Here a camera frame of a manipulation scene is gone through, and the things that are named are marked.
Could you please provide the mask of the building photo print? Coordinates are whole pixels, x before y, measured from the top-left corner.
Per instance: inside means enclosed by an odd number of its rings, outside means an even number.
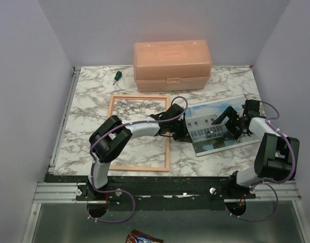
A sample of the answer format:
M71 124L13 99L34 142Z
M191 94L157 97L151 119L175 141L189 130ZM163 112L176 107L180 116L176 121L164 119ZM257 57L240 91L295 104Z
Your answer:
M185 113L185 122L197 157L259 142L257 136L253 134L243 133L238 139L229 138L225 126L228 118L218 125L211 124L229 106L238 115L242 114L242 105L246 100L245 95L238 95L188 107Z

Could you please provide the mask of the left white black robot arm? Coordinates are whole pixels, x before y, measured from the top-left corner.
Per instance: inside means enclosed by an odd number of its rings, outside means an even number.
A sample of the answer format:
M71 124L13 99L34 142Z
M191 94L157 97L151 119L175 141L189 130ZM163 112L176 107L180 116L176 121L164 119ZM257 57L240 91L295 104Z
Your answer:
M185 112L186 108L172 104L168 110L152 114L144 120L124 122L116 115L108 118L89 138L93 163L88 195L94 200L104 197L110 163L120 155L130 140L170 133L174 141L191 143Z

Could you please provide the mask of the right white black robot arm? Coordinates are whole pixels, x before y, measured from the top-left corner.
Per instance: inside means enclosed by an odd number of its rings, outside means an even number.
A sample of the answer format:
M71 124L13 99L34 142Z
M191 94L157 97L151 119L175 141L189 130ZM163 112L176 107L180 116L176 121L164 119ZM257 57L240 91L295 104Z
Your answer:
M229 138L238 139L246 134L255 135L260 141L254 165L233 173L231 177L234 181L226 185L226 193L231 198L242 195L244 187L253 189L266 182L282 184L295 176L300 142L273 126L271 121L280 117L278 112L276 117L271 118L260 113L260 105L263 103L259 100L246 100L242 105L243 115L229 106L212 121L212 125L218 125L227 118L225 126Z

